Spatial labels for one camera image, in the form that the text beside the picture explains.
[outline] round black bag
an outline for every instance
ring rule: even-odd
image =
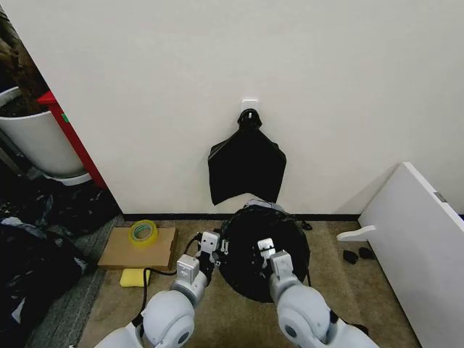
[[[271,238],[277,252],[291,255],[294,274],[303,282],[310,264],[310,247],[292,215],[270,207],[249,205],[223,224],[222,238],[228,240],[228,254],[221,258],[220,272],[241,295],[258,302],[272,302],[269,269],[257,242]]]

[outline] black object on floor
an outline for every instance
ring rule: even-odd
[[[353,325],[355,328],[359,328],[364,334],[369,336],[369,329],[366,328],[364,325],[361,325],[361,324],[351,324],[351,325]]]
[[[119,218],[111,219],[99,230],[78,237],[74,240],[76,247],[88,260],[98,260],[113,226],[121,222]],[[54,301],[45,318],[29,336],[26,348],[77,347],[105,273],[101,268],[88,272]]]
[[[359,259],[356,253],[351,252],[349,250],[343,251],[343,258],[345,261],[351,263],[352,265],[354,265],[357,262],[357,259]]]
[[[239,130],[214,145],[208,157],[212,203],[245,193],[276,202],[286,166],[285,154],[261,133],[256,110],[243,111],[237,122]]]
[[[4,194],[21,221],[42,229],[58,225],[67,236],[91,233],[120,214],[111,193],[93,181],[65,186],[51,179],[17,178],[11,184]]]
[[[52,302],[89,269],[65,237],[9,219],[0,224],[0,339],[23,347]]]
[[[260,205],[249,205],[223,224],[222,239],[228,240],[228,254],[220,258],[220,272],[238,293],[258,302],[272,302],[268,268],[257,247],[272,238],[275,251],[291,255],[294,274],[303,282],[310,264],[310,248],[299,224],[289,214]]]
[[[302,229],[305,231],[311,231],[312,226],[307,221],[302,221]]]
[[[372,252],[372,250],[368,249],[368,248],[365,248],[365,247],[360,247],[360,257],[362,259],[367,259],[367,260],[374,260],[376,257],[374,256],[374,253]]]

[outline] black plastic bag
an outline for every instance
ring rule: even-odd
[[[58,225],[68,236],[92,233],[120,214],[111,193],[93,181],[65,186],[41,178],[28,183],[27,191],[22,192],[16,199],[22,221],[40,228]]]
[[[65,237],[9,218],[0,223],[0,265],[0,340],[22,347],[52,302],[91,264]]]
[[[241,295],[258,302],[272,302],[269,274],[262,268],[264,259],[257,242],[271,238],[276,252],[288,252],[294,274],[300,281],[306,276],[309,281],[310,247],[292,215],[277,204],[256,200],[250,203],[221,228],[221,238],[228,240],[228,254],[221,257],[219,269],[228,284]]]
[[[261,133],[256,110],[243,111],[237,122],[239,130],[214,145],[208,157],[212,203],[245,193],[275,202],[281,190],[285,154]]]

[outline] yellow sponge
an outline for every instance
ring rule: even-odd
[[[150,273],[146,272],[146,283],[150,281]],[[143,268],[126,268],[123,270],[119,284],[123,288],[128,288],[131,286],[144,287],[144,269]]]

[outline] floor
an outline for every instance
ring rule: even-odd
[[[179,232],[177,259],[186,242],[197,232],[220,227],[218,221],[158,221]],[[312,286],[329,307],[350,323],[367,326],[370,337],[382,348],[420,347],[417,339],[376,260],[350,265],[344,249],[357,251],[366,243],[339,243],[336,235],[359,228],[356,222],[313,222],[306,232],[311,248]],[[119,286],[120,271],[108,271],[79,342],[93,347],[137,314],[142,289]],[[153,275],[149,297],[169,289],[172,277]],[[260,304],[235,293],[218,271],[213,274],[202,303],[196,309],[195,332],[187,348],[193,347],[292,347],[280,332],[274,304]]]

